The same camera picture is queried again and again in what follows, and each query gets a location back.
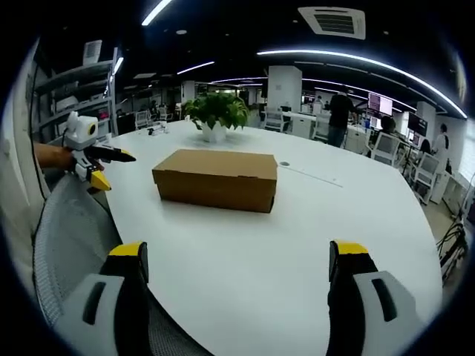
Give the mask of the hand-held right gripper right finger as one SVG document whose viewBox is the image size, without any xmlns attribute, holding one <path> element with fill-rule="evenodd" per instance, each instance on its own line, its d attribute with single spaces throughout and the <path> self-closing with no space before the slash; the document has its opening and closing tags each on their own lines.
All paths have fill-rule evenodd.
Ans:
<svg viewBox="0 0 475 356">
<path fill-rule="evenodd" d="M 330 242 L 329 283 L 328 355 L 401 355 L 422 330 L 413 295 L 364 246 Z"/>
</svg>

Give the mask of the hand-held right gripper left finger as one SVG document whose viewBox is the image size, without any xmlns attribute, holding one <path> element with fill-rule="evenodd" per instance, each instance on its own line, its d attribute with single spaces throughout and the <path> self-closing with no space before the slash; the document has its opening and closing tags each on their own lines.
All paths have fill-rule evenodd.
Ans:
<svg viewBox="0 0 475 356">
<path fill-rule="evenodd" d="M 54 323 L 78 355 L 149 355 L 147 243 L 118 245 L 71 292 Z"/>
</svg>

